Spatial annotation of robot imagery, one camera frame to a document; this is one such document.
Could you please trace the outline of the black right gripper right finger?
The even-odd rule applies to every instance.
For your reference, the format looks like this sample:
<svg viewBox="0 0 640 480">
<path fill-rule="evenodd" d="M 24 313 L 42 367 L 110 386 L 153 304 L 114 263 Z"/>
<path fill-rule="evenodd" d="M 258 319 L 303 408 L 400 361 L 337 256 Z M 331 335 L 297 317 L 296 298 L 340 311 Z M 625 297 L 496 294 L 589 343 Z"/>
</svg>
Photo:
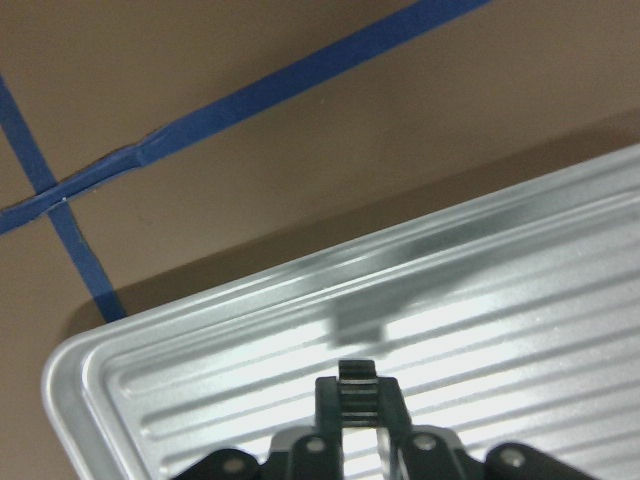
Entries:
<svg viewBox="0 0 640 480">
<path fill-rule="evenodd" d="M 378 453 L 384 479 L 452 479 L 443 428 L 414 425 L 396 379 L 378 379 Z"/>
</svg>

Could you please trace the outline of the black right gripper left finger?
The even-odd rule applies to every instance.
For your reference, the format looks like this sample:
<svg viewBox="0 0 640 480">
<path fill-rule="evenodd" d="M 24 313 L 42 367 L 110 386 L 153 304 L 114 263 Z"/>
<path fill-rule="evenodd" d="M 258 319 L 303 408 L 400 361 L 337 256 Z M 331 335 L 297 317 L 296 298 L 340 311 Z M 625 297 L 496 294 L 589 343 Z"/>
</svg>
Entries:
<svg viewBox="0 0 640 480">
<path fill-rule="evenodd" d="M 292 447 L 293 479 L 343 479 L 342 410 L 336 377 L 315 382 L 315 423 Z"/>
</svg>

